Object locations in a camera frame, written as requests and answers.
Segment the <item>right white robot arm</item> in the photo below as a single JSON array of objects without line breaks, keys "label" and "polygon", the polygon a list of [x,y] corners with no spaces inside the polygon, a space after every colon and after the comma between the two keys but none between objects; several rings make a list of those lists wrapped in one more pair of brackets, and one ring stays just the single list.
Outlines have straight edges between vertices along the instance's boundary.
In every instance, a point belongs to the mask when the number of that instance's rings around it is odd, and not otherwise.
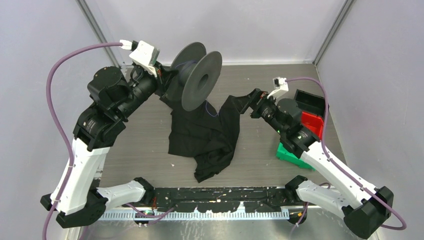
[{"label": "right white robot arm", "polygon": [[312,166],[337,191],[323,188],[303,176],[296,176],[285,187],[291,205],[302,201],[320,206],[340,217],[349,230],[362,239],[369,238],[391,216],[394,194],[386,186],[376,187],[341,162],[320,138],[301,123],[303,111],[295,100],[275,101],[258,88],[245,96],[230,96],[240,114],[248,108],[253,119],[263,119],[280,136],[283,147]]}]

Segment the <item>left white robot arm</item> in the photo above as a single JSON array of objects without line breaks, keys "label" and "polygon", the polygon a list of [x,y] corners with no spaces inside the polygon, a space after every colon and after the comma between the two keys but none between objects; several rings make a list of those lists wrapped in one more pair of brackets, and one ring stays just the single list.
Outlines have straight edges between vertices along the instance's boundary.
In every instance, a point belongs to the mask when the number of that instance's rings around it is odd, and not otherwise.
[{"label": "left white robot arm", "polygon": [[112,187],[99,187],[94,180],[129,116],[158,85],[157,78],[142,68],[130,80],[114,66],[94,74],[87,85],[93,102],[73,130],[71,173],[63,173],[60,180],[64,191],[55,190],[40,200],[47,210],[58,211],[56,221],[62,228],[89,226],[105,211],[127,203],[148,207],[153,202],[155,189],[142,177]]}]

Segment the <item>grey plastic cable spool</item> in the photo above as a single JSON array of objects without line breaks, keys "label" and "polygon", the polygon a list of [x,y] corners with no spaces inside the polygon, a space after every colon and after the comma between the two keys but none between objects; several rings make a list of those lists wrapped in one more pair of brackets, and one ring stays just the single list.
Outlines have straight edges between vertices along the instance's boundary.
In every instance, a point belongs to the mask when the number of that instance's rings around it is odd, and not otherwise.
[{"label": "grey plastic cable spool", "polygon": [[173,60],[169,69],[173,76],[162,98],[168,103],[180,103],[185,111],[195,110],[214,89],[222,63],[220,52],[207,53],[203,43],[190,43]]}]

